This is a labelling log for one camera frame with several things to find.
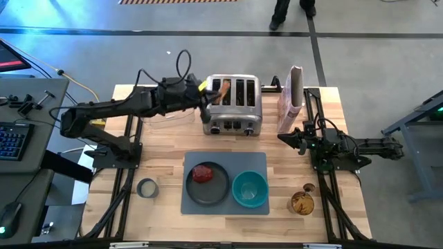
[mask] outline keyboard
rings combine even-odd
[[[20,161],[33,129],[33,124],[0,122],[0,160]]]

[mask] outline person's foot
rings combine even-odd
[[[305,12],[308,17],[314,17],[315,15],[317,15],[317,10],[315,6],[312,6],[312,8],[308,10],[305,10]]]
[[[269,29],[272,31],[276,31],[278,29],[278,26],[280,26],[280,23],[273,20],[269,24]]]

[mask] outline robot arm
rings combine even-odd
[[[372,161],[365,157],[377,155],[382,158],[399,160],[404,156],[400,145],[394,138],[353,138],[338,129],[325,129],[325,136],[316,135],[312,121],[303,122],[304,131],[295,128],[292,133],[279,134],[278,138],[304,155],[306,149],[315,154],[320,170],[335,166],[341,170],[358,170]]]
[[[81,103],[71,107],[62,114],[60,134],[67,138],[86,138],[109,147],[115,155],[130,156],[133,151],[128,137],[115,137],[89,122],[98,118],[126,115],[150,118],[157,114],[164,116],[173,111],[197,107],[201,112],[201,121],[210,122],[206,107],[219,97],[219,93],[207,91],[204,83],[192,73],[186,80],[180,79],[163,78],[157,87],[134,87],[124,100]]]

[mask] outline desk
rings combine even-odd
[[[113,98],[126,98],[131,85],[117,85]],[[338,89],[320,88],[325,117],[347,132]],[[315,209],[308,216],[292,214],[286,205],[305,183],[318,186],[316,172],[311,169],[308,153],[299,156],[277,139],[277,100],[279,95],[263,95],[263,125],[258,137],[206,136],[198,110],[195,121],[164,129],[143,127],[143,154],[136,170],[126,222],[126,241],[235,241],[235,242],[327,242],[320,193],[313,193]],[[302,127],[306,110],[298,115],[295,126]],[[109,118],[105,130],[122,136],[126,117]],[[267,157],[270,213],[266,216],[182,215],[180,212],[183,159],[187,151],[260,151]],[[83,214],[83,229],[90,231],[107,209],[116,170],[104,169],[91,184]],[[337,172],[343,209],[370,237],[363,196],[359,182],[349,172]],[[153,178],[160,187],[155,199],[142,199],[136,194],[137,183]],[[120,210],[114,219],[117,228]],[[338,234],[335,214],[334,231]]]
[[[34,97],[34,101],[38,102],[46,95],[44,93],[45,90],[50,91],[55,95],[55,98],[48,98],[43,102],[42,110],[32,110],[28,117],[31,120],[43,121],[54,125],[55,120],[49,116],[48,111],[53,107],[62,105],[68,83],[69,81],[65,79],[0,79],[0,95],[16,95],[22,101],[26,94],[30,94]],[[20,118],[22,117],[17,113],[17,109],[11,109],[8,106],[0,107],[0,122],[14,122]],[[22,160],[0,160],[0,173],[33,173],[39,169],[49,138],[53,132],[53,127],[39,122],[30,123],[35,125],[35,129]]]
[[[38,221],[42,213],[49,186],[53,180],[54,171],[42,169],[21,195],[18,200],[23,204],[19,228],[14,236],[9,239],[0,239],[0,245],[13,245],[29,243],[38,229]],[[0,208],[13,202],[20,191],[31,181],[32,174],[2,174],[0,175]]]
[[[53,125],[55,121],[48,115],[48,110],[62,104],[68,83],[68,80],[63,79],[0,79],[0,95],[13,94],[23,100],[28,93],[34,97],[34,101],[38,102],[45,96],[45,90],[50,91],[55,95],[55,98],[47,99],[43,103],[44,108],[42,110],[31,111],[29,118]],[[7,106],[0,107],[0,121],[14,122],[20,118],[17,109],[11,109]],[[22,160],[0,160],[0,208],[13,202],[36,174],[42,163],[52,130],[52,126],[48,124],[35,123],[33,136]],[[23,207],[18,231],[9,239],[0,239],[0,245],[29,243],[35,235],[54,171],[41,169],[37,174],[19,199]]]

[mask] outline monitor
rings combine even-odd
[[[0,73],[28,68],[30,64],[19,53],[0,41]]]

